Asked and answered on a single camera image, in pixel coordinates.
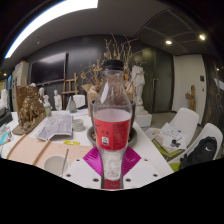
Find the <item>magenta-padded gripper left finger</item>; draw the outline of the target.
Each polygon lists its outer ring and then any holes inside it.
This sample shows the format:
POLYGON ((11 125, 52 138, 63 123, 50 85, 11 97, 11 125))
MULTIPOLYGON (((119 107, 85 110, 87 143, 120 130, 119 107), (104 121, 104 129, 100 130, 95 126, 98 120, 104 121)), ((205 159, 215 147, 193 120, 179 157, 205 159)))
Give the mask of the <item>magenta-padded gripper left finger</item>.
POLYGON ((76 158, 62 178, 84 188, 100 189, 102 174, 100 153, 94 147, 83 158, 76 158))

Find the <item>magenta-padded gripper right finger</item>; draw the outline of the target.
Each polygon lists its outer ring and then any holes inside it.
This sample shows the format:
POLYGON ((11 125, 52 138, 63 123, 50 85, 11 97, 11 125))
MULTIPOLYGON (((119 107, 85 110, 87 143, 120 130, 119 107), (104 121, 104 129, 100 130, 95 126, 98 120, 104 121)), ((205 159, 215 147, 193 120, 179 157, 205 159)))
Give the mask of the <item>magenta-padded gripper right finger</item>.
POLYGON ((140 188, 161 178, 149 158, 142 158, 128 147, 122 163, 123 188, 140 188))

